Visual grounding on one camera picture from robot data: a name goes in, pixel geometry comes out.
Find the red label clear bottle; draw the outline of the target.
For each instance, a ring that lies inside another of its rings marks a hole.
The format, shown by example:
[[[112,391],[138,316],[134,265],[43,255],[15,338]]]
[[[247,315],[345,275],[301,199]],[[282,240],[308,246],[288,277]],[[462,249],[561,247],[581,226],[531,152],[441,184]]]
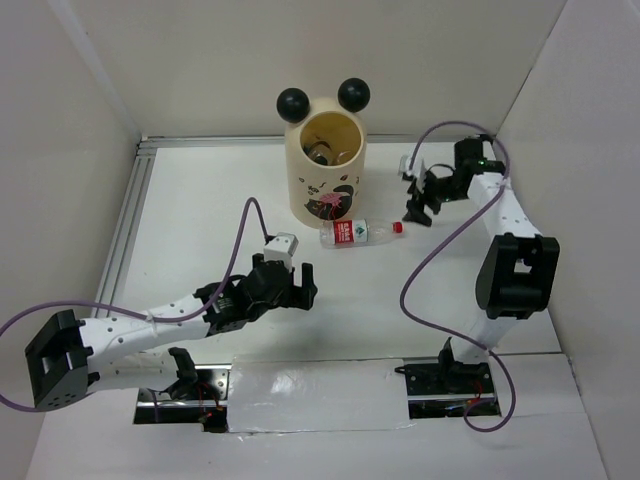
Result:
[[[404,234],[400,221],[375,219],[327,221],[319,229],[325,248],[351,248],[389,243]]]

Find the black label black cap bottle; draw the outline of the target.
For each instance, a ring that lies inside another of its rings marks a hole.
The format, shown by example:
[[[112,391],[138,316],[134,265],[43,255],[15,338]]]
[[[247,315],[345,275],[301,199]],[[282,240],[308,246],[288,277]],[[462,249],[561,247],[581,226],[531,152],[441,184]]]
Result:
[[[318,140],[303,147],[304,153],[314,163],[321,166],[332,166],[336,155],[328,142]]]

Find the clear unlabelled plastic bottle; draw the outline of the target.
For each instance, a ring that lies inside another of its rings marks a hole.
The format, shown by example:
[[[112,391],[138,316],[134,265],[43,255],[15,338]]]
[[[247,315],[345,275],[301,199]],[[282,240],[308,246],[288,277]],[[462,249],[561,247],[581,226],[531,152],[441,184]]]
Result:
[[[337,153],[334,158],[334,166],[340,166],[349,163],[353,160],[354,157],[357,156],[356,151],[348,150]]]

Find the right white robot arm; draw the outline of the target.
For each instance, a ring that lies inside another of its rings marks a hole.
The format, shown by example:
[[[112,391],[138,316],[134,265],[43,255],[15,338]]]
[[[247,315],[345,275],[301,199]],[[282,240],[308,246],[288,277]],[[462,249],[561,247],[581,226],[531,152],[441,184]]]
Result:
[[[493,140],[486,135],[454,144],[454,164],[446,176],[432,167],[416,167],[407,155],[399,174],[410,183],[406,222],[426,227],[445,203],[469,200],[481,209],[480,220],[491,243],[475,283],[476,303],[482,314],[466,327],[465,336],[453,336],[446,347],[452,358],[440,363],[436,379],[448,392],[460,391],[471,379],[468,364],[482,362],[486,348],[495,348],[518,322],[547,308],[560,254],[556,238],[543,235],[527,218],[507,175],[506,165],[486,153]]]

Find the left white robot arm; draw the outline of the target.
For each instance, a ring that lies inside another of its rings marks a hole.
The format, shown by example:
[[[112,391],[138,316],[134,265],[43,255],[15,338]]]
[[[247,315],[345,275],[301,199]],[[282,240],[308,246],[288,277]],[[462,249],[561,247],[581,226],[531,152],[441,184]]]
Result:
[[[74,404],[104,390],[143,388],[184,399],[199,381],[181,342],[231,333],[276,308],[308,311],[318,292],[311,264],[301,283],[281,261],[252,258],[248,275],[212,283],[153,310],[153,320],[129,317],[79,319],[54,314],[25,349],[34,407],[41,412]]]

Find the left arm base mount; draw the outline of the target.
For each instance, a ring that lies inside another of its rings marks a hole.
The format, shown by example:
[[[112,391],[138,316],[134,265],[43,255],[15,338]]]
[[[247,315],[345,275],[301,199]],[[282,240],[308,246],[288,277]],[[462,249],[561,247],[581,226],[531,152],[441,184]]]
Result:
[[[164,390],[138,391],[135,425],[199,425],[203,432],[228,432],[230,365],[197,365],[186,349],[168,350],[176,379]]]

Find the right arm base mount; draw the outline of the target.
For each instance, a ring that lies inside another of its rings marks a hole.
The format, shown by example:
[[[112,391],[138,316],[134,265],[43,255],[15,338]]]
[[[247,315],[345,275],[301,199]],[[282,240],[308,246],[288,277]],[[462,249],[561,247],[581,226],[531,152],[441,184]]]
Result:
[[[412,420],[461,418],[467,408],[469,417],[501,415],[488,363],[456,360],[451,340],[436,360],[404,363],[394,372],[404,378]]]

